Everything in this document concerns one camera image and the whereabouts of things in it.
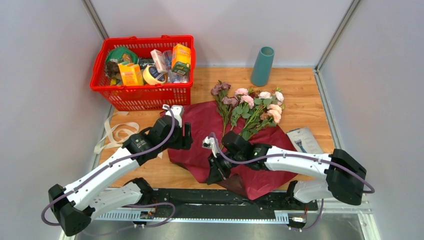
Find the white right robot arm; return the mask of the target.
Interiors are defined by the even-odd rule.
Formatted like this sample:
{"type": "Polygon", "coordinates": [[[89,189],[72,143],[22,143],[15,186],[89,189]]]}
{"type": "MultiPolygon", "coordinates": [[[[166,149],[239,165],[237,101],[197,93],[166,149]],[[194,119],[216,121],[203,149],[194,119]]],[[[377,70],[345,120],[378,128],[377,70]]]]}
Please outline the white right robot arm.
{"type": "Polygon", "coordinates": [[[209,185],[227,179],[238,166],[313,177],[314,180],[290,183],[285,202],[294,210],[313,200],[331,197],[359,206],[363,194],[375,192],[366,181],[366,169],[343,149],[336,148],[331,154],[297,152],[265,143],[252,144],[233,131],[223,137],[222,143],[226,151],[222,151],[213,132],[202,142],[203,148],[211,150],[206,180],[209,185]]]}

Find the dark red wrapping paper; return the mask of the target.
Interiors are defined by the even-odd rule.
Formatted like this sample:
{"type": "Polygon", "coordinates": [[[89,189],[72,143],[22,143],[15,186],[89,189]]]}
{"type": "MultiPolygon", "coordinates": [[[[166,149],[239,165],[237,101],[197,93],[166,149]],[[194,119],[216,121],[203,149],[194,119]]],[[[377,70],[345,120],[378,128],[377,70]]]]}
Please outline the dark red wrapping paper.
{"type": "MultiPolygon", "coordinates": [[[[191,124],[193,143],[189,150],[169,149],[169,160],[186,169],[201,188],[206,187],[210,166],[208,157],[211,151],[202,147],[202,141],[211,132],[221,139],[223,120],[217,112],[215,101],[202,102],[184,107],[183,121],[191,124]]],[[[295,150],[292,142],[279,126],[260,130],[249,140],[252,144],[264,143],[282,149],[295,150]]],[[[230,171],[230,177],[218,183],[219,186],[235,192],[250,200],[255,200],[281,186],[297,176],[288,171],[253,170],[246,165],[237,165],[230,171]]]]}

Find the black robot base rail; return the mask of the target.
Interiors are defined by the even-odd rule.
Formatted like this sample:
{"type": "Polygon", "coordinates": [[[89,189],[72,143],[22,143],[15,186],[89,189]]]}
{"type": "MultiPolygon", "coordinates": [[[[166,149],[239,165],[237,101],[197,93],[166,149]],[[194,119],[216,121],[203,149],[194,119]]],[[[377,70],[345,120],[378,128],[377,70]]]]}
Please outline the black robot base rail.
{"type": "Polygon", "coordinates": [[[156,188],[147,196],[147,204],[171,203],[152,208],[120,207],[98,217],[98,220],[187,223],[286,224],[290,217],[318,213],[321,202],[301,203],[285,191],[273,191],[255,200],[224,189],[156,188]]]}

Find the white printed ribbon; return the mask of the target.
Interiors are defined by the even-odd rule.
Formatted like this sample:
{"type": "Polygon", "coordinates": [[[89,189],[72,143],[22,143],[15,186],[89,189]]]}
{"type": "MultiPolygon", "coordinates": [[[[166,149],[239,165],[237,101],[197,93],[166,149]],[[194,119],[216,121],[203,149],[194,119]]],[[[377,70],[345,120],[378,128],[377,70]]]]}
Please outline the white printed ribbon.
{"type": "Polygon", "coordinates": [[[124,121],[123,123],[111,125],[113,117],[124,117],[128,114],[128,111],[117,111],[105,120],[103,137],[94,147],[93,152],[95,155],[99,155],[105,149],[121,147],[131,135],[141,130],[140,125],[134,121],[124,121]]]}

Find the pink flower bouquet brown wrap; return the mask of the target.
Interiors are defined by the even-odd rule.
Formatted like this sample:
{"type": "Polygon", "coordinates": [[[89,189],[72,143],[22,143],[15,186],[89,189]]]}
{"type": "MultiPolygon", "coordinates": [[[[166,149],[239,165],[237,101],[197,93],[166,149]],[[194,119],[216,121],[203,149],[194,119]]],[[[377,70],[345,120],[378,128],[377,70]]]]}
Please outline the pink flower bouquet brown wrap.
{"type": "Polygon", "coordinates": [[[280,87],[272,91],[241,87],[235,90],[233,96],[229,96],[230,89],[229,83],[219,81],[210,90],[217,105],[216,111],[222,118],[223,135],[238,126],[241,119],[244,123],[239,135],[245,140],[281,122],[285,97],[280,87]]]}

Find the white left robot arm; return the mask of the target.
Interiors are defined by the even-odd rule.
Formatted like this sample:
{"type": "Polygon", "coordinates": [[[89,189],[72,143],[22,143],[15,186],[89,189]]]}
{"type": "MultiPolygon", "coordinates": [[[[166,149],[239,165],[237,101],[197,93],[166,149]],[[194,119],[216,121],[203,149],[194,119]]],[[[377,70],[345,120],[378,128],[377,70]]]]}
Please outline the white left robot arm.
{"type": "Polygon", "coordinates": [[[129,136],[122,147],[97,168],[66,186],[48,190],[50,209],[70,237],[82,232],[98,216],[127,205],[147,207],[153,194],[143,178],[136,178],[114,191],[104,190],[126,173],[142,166],[167,149],[189,150],[193,143],[191,124],[170,115],[156,120],[152,127],[129,136]]]}

